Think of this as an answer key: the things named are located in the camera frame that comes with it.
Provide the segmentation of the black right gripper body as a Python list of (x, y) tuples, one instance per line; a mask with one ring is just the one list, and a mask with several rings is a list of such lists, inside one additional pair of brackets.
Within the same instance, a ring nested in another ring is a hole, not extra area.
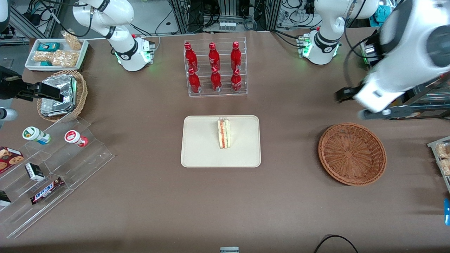
[(0, 99), (7, 100), (14, 98), (24, 89), (24, 82), (21, 75), (0, 66)]

